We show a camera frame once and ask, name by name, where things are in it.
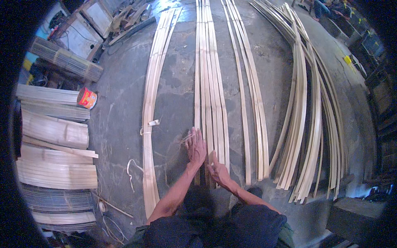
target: seated person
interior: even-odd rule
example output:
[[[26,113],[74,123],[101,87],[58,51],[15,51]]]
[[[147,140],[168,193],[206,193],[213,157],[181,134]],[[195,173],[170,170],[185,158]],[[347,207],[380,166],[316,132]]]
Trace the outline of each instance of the seated person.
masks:
[[[340,15],[348,21],[351,17],[351,8],[342,0],[332,0],[330,2],[315,0],[314,13],[316,17],[313,17],[313,19],[316,21],[320,21],[323,14],[331,19],[336,19]]]

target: bamboo slat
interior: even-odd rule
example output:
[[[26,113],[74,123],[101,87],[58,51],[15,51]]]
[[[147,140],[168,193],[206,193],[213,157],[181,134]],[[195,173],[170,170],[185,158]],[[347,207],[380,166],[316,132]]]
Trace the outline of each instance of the bamboo slat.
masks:
[[[247,108],[245,106],[245,93],[244,93],[244,85],[243,85],[243,75],[241,72],[240,66],[240,58],[239,53],[237,51],[236,41],[234,39],[234,34],[231,29],[229,15],[227,13],[224,2],[221,0],[227,21],[227,27],[229,29],[229,34],[231,37],[231,42],[233,45],[234,55],[236,58],[237,65],[237,76],[239,79],[239,87],[240,87],[240,97],[241,97],[241,114],[243,117],[243,138],[244,138],[244,152],[245,152],[245,184],[251,185],[251,151],[249,146],[249,133],[248,133],[248,121],[247,121]]]
[[[39,213],[32,211],[33,218],[38,223],[43,224],[55,224],[55,225],[66,225],[66,224],[79,224],[95,221],[93,212],[83,213]]]
[[[22,109],[23,134],[76,149],[88,147],[88,126]]]
[[[89,190],[61,190],[21,184],[23,198],[37,212],[84,211],[93,208]]]
[[[18,84],[16,92],[16,96],[21,100],[45,102],[48,106],[51,104],[77,105],[78,95],[79,92],[74,90],[60,90],[22,84]]]
[[[51,149],[42,149],[24,144],[21,146],[21,158],[48,163],[93,164],[93,158],[91,157],[79,156]]]
[[[59,164],[18,159],[17,171],[22,183],[45,188],[97,188],[95,165]]]
[[[146,74],[145,96],[142,112],[143,127],[143,192],[145,201],[146,217],[149,218],[154,207],[160,200],[158,195],[156,175],[154,172],[152,151],[152,127],[149,122],[153,120],[154,105],[156,102],[157,87],[164,59],[170,43],[172,32],[177,23],[181,9],[176,12],[176,18],[170,29],[175,9],[162,12],[154,35],[153,45],[150,52],[149,66]]]
[[[37,140],[35,138],[31,138],[31,137],[28,137],[25,135],[22,136],[22,141],[25,143],[29,143],[29,144],[33,144],[33,145],[37,145],[37,146],[44,146],[44,147],[48,147],[48,148],[55,149],[58,151],[67,152],[67,153],[78,155],[78,156],[98,158],[98,154],[95,154],[95,151],[79,150],[79,149],[73,149],[73,148],[64,147],[64,146],[58,146],[58,145],[54,145],[54,144],[51,144],[51,143],[48,143],[48,142],[45,142],[42,140]]]
[[[77,106],[63,104],[48,104],[47,102],[21,100],[21,107],[27,111],[67,119],[70,121],[85,121],[90,118],[90,110]]]
[[[99,80],[103,72],[102,67],[38,36],[36,36],[29,51],[42,59],[94,82]]]
[[[283,5],[280,8],[275,7],[271,3],[267,1],[259,1],[255,0],[251,5],[256,8],[265,18],[267,18],[276,28],[277,30],[286,38],[286,40],[293,45],[294,47],[301,47],[302,50],[299,52],[300,58],[305,58],[312,70],[312,118],[310,122],[310,132],[308,137],[308,147],[306,152],[305,161],[303,163],[303,167],[299,170],[299,180],[294,187],[293,193],[290,198],[290,202],[295,200],[301,200],[301,203],[304,201],[305,197],[308,196],[312,182],[314,173],[316,170],[316,163],[318,158],[318,152],[320,149],[320,140],[321,138],[321,101],[323,102],[323,110],[325,114],[325,120],[327,123],[327,135],[328,135],[328,147],[330,148],[330,177],[329,177],[329,188],[327,192],[327,198],[330,194],[331,189],[334,190],[334,199],[336,199],[339,193],[339,185],[340,179],[343,177],[344,173],[346,173],[347,166],[347,156],[345,154],[345,146],[344,143],[344,131],[343,131],[343,121],[341,118],[341,111],[339,102],[337,99],[335,87],[332,83],[331,77],[327,68],[324,66],[324,63],[321,57],[318,55],[318,52],[310,42],[308,35],[297,17],[296,13],[292,11],[288,5]],[[302,37],[304,42],[299,41],[299,37]],[[298,71],[301,70],[303,63],[298,64]],[[293,143],[293,137],[296,135],[294,123],[296,122],[296,112],[292,110],[291,124],[290,129],[292,129],[292,136],[287,137],[286,147],[290,147],[291,143]],[[279,182],[280,177],[285,175],[286,168],[282,167],[288,159],[291,158],[289,152],[287,152],[287,156],[283,156],[281,160],[281,166],[276,173],[275,182]],[[320,164],[322,163],[322,151],[320,153]],[[295,175],[289,174],[287,180],[283,180],[285,186],[288,186],[291,182],[288,181],[289,178]]]

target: stack of bamboo slats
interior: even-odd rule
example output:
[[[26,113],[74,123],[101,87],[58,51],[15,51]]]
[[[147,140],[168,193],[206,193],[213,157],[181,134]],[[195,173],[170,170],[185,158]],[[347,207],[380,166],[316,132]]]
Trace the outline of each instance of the stack of bamboo slats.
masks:
[[[325,135],[326,140],[328,140],[326,147],[330,149],[328,154],[330,154],[331,164],[327,197],[330,190],[335,189],[334,199],[336,199],[339,193],[340,180],[347,170],[347,159],[345,157],[340,106],[330,74],[311,44],[300,19],[287,4],[278,8],[267,1],[254,0],[251,5],[274,25],[293,48],[294,67],[287,114],[276,152],[270,163],[270,169],[272,169],[284,144],[280,166],[274,182],[277,183],[277,188],[286,190],[295,184],[290,202],[300,200],[303,203],[312,187],[318,157],[320,157],[317,182],[314,189],[314,195],[316,194],[323,161],[322,114],[325,114],[327,130]],[[312,105],[310,120],[305,120],[308,82],[306,62],[308,62],[311,71],[310,102]],[[305,121],[309,122],[307,137],[303,137]],[[299,153],[301,155],[300,165],[298,162]]]
[[[245,107],[245,96],[243,78],[240,68],[240,59],[237,51],[237,45],[234,39],[234,34],[230,25],[229,16],[233,22],[233,27],[236,32],[237,40],[240,46],[241,55],[243,57],[245,71],[247,73],[248,86],[250,89],[250,95],[252,100],[252,107],[255,121],[256,131],[256,144],[257,144],[257,175],[258,181],[263,178],[269,177],[269,149],[268,149],[268,136],[266,130],[266,120],[262,102],[262,94],[259,87],[258,74],[254,63],[254,58],[251,52],[251,46],[248,40],[247,31],[245,30],[244,23],[241,19],[240,13],[234,3],[234,0],[225,0],[228,11],[226,10],[225,4],[221,0],[223,5],[229,33],[232,40],[233,50],[237,64],[237,74],[239,78],[239,87],[241,94],[241,107],[243,115],[243,135],[244,135],[244,148],[245,148],[245,182],[247,185],[251,184],[251,152],[249,148],[249,134],[247,124],[247,110]]]
[[[200,127],[201,105],[202,134],[207,142],[208,153],[215,150],[219,162],[229,170],[227,112],[210,3],[208,0],[197,0],[196,8],[195,127]],[[200,183],[199,175],[196,176],[195,183]],[[206,183],[210,184],[207,170]]]
[[[162,12],[156,32],[152,50],[150,52],[149,66],[146,74],[145,96],[142,111],[142,136],[143,136],[143,198],[145,201],[146,217],[149,218],[154,207],[160,200],[158,195],[156,175],[154,173],[152,150],[152,127],[149,122],[153,120],[154,105],[156,103],[157,87],[160,80],[165,56],[171,35],[178,21],[182,9],[170,9]]]
[[[77,106],[79,92],[33,85],[17,87],[16,95],[24,110],[70,121],[83,122],[90,118],[90,110]]]
[[[98,155],[86,150],[87,124],[66,120],[89,118],[89,110],[76,106],[78,93],[27,85],[17,89],[23,132],[16,161],[19,181],[37,223],[56,231],[95,225],[87,189],[98,186],[93,164]]]

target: bamboo strip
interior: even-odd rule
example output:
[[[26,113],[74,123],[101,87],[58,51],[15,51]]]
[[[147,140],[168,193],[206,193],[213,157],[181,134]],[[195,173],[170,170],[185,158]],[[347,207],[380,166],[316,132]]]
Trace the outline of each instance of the bamboo strip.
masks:
[[[45,102],[51,104],[77,105],[79,91],[60,90],[33,85],[18,84],[16,96],[21,100]]]
[[[21,158],[48,163],[93,164],[93,158],[91,157],[74,155],[57,150],[41,149],[24,144],[21,146]]]
[[[247,77],[249,79],[251,99],[253,101],[254,116],[256,123],[256,140],[258,144],[258,180],[262,180],[269,176],[269,152],[268,152],[268,140],[266,131],[266,121],[264,116],[262,95],[260,93],[260,87],[258,82],[258,75],[256,72],[254,59],[251,52],[251,46],[247,37],[247,32],[241,16],[234,1],[226,0],[226,5],[228,6],[229,12],[231,13],[231,18],[233,24],[235,25],[237,36],[240,36],[242,44],[240,43],[240,48],[243,54],[246,55],[245,67],[248,68]]]
[[[22,100],[21,107],[33,113],[68,119],[71,121],[85,121],[90,118],[89,109],[79,108],[77,106],[48,104],[46,102]]]
[[[174,16],[174,9],[162,12],[157,30],[154,36],[152,50],[150,52],[148,73],[146,75],[145,96],[143,102],[142,126],[143,126],[143,190],[146,217],[149,218],[154,207],[160,200],[158,195],[157,181],[154,172],[154,162],[152,153],[152,127],[148,125],[153,120],[154,105],[157,95],[157,87],[160,79],[162,66],[164,63],[167,48],[171,39],[172,32],[176,25],[181,9],[176,14],[175,22],[170,30],[170,25]]]
[[[38,223],[43,224],[78,224],[96,221],[93,212],[83,213],[39,213],[32,211],[32,216]]]
[[[97,188],[95,165],[58,164],[18,159],[17,171],[22,183],[46,188]]]
[[[247,121],[247,109],[245,106],[245,93],[244,93],[244,85],[243,85],[243,75],[241,72],[240,66],[240,58],[239,53],[237,51],[236,41],[234,39],[234,34],[231,29],[229,15],[227,13],[225,4],[223,0],[221,0],[227,21],[227,27],[229,28],[229,34],[231,38],[231,42],[233,45],[234,56],[236,58],[236,65],[237,65],[237,76],[239,78],[239,87],[240,87],[240,97],[241,97],[241,114],[243,117],[243,138],[244,138],[244,152],[245,152],[245,184],[251,185],[251,152],[249,146],[249,133],[248,133],[248,121]]]
[[[86,124],[57,119],[22,109],[24,135],[76,149],[88,147]]]
[[[200,22],[201,19],[200,19],[200,10],[199,10],[199,0],[196,0],[196,64],[195,64],[195,120],[194,120],[196,129],[200,128]],[[195,175],[195,185],[200,185],[200,170]]]
[[[37,146],[44,146],[44,147],[48,147],[51,149],[55,149],[58,151],[63,151],[63,152],[67,152],[70,154],[74,154],[77,156],[86,156],[86,157],[91,157],[91,158],[98,158],[98,154],[95,154],[95,151],[90,151],[90,150],[79,150],[79,149],[73,149],[73,148],[69,148],[69,147],[64,147],[64,146],[57,146],[42,140],[37,140],[28,136],[23,135],[22,136],[22,141],[25,143],[29,143],[29,144],[33,144],[33,145],[37,145]]]

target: bamboo mat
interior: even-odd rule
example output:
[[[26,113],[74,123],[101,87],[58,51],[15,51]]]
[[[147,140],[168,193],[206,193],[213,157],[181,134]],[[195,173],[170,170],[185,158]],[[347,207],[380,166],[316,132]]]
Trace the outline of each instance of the bamboo mat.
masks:
[[[95,165],[16,161],[19,181],[46,188],[97,188]]]
[[[25,144],[21,146],[21,158],[48,163],[93,164],[93,158],[91,157],[74,155],[57,150],[37,148]]]
[[[37,212],[83,211],[93,208],[90,190],[43,188],[22,183],[23,198]]]
[[[88,126],[22,109],[23,134],[49,143],[87,149]]]
[[[33,218],[43,224],[78,224],[96,221],[93,212],[83,213],[39,213],[32,211]]]

